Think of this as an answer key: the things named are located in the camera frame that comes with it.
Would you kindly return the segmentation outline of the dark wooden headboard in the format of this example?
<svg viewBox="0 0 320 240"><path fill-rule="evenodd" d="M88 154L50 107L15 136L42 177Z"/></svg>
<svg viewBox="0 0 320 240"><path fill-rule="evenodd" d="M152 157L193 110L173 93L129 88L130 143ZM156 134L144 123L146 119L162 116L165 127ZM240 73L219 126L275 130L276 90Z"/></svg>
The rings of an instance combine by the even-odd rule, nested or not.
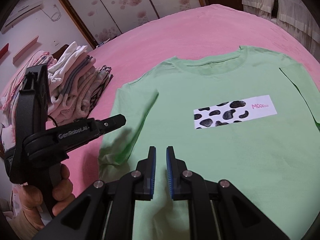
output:
<svg viewBox="0 0 320 240"><path fill-rule="evenodd" d="M68 47L68 44L63 45L59 50L52 54L53 58L59 60Z"/></svg>

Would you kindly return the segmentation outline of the cream lace covered furniture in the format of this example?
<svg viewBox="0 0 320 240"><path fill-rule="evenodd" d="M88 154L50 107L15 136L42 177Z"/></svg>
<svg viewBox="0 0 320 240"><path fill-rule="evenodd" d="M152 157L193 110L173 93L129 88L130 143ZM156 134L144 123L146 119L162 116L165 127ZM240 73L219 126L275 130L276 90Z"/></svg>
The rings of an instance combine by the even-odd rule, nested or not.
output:
<svg viewBox="0 0 320 240"><path fill-rule="evenodd" d="M302 0L242 0L242 5L283 28L319 60L319 25Z"/></svg>

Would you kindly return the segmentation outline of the pink bed blanket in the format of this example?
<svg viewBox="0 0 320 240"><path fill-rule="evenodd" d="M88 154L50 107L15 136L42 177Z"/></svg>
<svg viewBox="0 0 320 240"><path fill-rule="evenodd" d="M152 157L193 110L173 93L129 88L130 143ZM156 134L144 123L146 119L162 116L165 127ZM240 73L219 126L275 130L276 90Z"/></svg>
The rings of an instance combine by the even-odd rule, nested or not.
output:
<svg viewBox="0 0 320 240"><path fill-rule="evenodd" d="M167 59L200 60L229 54L242 46L287 55L300 63L318 86L319 63L289 33L255 15L210 5L152 21L96 49L98 61L110 64L115 77L94 108L93 116L103 119L112 115L117 90ZM98 160L101 143L91 142L75 150L65 161L61 167L62 181L50 192L55 200L71 198L72 192L79 192L101 178ZM109 179L103 180L115 180L127 170L125 165L119 165Z"/></svg>

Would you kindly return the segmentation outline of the floral sliding wardrobe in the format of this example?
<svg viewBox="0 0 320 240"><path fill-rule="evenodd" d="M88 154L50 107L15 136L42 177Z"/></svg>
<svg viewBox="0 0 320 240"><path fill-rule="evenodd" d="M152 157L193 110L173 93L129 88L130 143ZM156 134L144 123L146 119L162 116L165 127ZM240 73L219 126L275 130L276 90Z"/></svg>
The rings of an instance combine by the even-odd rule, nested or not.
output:
<svg viewBox="0 0 320 240"><path fill-rule="evenodd" d="M92 48L165 16L198 8L204 0L59 0Z"/></svg>

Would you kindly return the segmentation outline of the folded pink quilts pile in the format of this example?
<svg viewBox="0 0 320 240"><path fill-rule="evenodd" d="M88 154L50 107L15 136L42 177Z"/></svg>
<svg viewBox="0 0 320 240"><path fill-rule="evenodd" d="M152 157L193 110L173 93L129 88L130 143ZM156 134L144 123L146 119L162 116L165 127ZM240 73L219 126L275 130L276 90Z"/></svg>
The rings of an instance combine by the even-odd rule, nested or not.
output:
<svg viewBox="0 0 320 240"><path fill-rule="evenodd" d="M27 68L35 66L37 63L47 63L48 68L57 63L57 59L50 55L48 51L38 50L26 63L18 69L11 78L1 94L1 110L4 111L10 105L14 94L19 90Z"/></svg>

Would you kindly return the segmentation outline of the stack of folded clothes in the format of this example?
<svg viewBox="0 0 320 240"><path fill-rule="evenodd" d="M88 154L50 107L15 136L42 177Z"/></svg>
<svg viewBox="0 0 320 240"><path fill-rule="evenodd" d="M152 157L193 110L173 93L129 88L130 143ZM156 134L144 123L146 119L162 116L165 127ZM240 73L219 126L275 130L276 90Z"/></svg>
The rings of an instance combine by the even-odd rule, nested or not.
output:
<svg viewBox="0 0 320 240"><path fill-rule="evenodd" d="M111 81L112 68L95 67L87 46L72 42L59 59L48 65L48 115L58 125L87 118Z"/></svg>

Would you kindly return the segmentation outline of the red wall shelf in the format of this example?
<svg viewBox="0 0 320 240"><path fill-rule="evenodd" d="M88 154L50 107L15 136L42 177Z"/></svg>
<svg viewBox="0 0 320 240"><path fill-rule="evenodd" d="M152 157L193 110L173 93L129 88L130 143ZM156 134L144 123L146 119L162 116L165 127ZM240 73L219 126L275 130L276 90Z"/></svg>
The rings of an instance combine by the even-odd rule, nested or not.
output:
<svg viewBox="0 0 320 240"><path fill-rule="evenodd" d="M0 59L8 52L9 44L7 43L1 50L0 50Z"/></svg>

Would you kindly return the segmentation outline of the light green t-shirt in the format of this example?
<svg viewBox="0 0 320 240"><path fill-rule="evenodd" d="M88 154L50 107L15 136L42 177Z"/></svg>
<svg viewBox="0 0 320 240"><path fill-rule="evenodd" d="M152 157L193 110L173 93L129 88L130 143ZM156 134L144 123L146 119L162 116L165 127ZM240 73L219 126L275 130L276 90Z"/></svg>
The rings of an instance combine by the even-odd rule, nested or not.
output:
<svg viewBox="0 0 320 240"><path fill-rule="evenodd" d="M103 137L100 176L157 150L155 195L137 202L134 239L188 239L187 202L171 200L166 149L206 180L227 179L290 239L319 213L319 90L287 55L258 47L173 57L116 92L126 125Z"/></svg>

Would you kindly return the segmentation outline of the white wall socket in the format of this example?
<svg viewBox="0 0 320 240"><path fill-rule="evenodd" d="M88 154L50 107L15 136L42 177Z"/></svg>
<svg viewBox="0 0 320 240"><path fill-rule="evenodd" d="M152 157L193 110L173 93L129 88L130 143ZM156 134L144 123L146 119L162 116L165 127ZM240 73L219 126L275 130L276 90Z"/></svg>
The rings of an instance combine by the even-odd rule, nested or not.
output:
<svg viewBox="0 0 320 240"><path fill-rule="evenodd" d="M56 47L56 46L58 46L58 45L59 45L59 41L58 41L58 40L54 40L54 41L53 41L53 46Z"/></svg>

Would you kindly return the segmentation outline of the small pink pillow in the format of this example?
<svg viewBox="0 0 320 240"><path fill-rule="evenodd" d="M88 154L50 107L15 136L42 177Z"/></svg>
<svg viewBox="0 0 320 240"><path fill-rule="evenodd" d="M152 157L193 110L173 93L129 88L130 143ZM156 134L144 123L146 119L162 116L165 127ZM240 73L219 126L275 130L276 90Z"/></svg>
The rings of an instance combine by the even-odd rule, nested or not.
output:
<svg viewBox="0 0 320 240"><path fill-rule="evenodd" d="M13 148L16 145L15 130L12 125L2 127L1 130L1 147L2 152L5 153L7 150Z"/></svg>

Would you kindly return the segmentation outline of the white wall air conditioner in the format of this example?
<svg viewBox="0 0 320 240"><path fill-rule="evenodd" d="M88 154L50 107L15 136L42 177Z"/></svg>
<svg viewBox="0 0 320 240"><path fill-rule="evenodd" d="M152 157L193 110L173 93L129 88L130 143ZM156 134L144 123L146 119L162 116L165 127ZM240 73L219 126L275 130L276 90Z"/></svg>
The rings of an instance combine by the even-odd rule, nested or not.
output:
<svg viewBox="0 0 320 240"><path fill-rule="evenodd" d="M26 0L23 3L16 5L5 24L1 29L1 33L6 33L10 28L18 22L40 10L43 7L43 0Z"/></svg>

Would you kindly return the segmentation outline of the pink wall shelf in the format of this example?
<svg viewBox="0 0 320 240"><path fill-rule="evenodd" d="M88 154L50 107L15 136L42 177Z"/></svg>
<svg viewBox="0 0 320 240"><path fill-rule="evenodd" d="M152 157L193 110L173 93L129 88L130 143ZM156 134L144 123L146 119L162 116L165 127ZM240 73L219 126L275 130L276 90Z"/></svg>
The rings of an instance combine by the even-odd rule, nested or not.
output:
<svg viewBox="0 0 320 240"><path fill-rule="evenodd" d="M12 64L16 64L16 62L23 56L23 54L29 50L33 45L37 43L39 39L39 35L35 36L29 42L27 42L13 57Z"/></svg>

